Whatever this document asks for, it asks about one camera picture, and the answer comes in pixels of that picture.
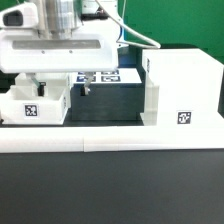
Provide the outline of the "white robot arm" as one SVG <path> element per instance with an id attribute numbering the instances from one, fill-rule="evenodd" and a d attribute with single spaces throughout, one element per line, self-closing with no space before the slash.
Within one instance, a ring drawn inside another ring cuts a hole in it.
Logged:
<path id="1" fill-rule="evenodd" d="M 84 0 L 25 0 L 0 12 L 0 71 L 36 76 L 118 68 L 119 27 L 106 7 Z"/>

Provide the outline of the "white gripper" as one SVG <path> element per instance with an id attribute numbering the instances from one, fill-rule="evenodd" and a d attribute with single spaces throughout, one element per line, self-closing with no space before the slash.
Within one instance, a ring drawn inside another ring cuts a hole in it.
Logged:
<path id="1" fill-rule="evenodd" d="M 43 40 L 32 30 L 0 31 L 0 70 L 4 73 L 28 73 L 27 78 L 44 96 L 45 82 L 35 73 L 101 72 L 118 67 L 116 43 L 95 33 L 76 31 L 69 40 Z M 94 73 L 85 74 L 81 95 L 89 95 Z"/>

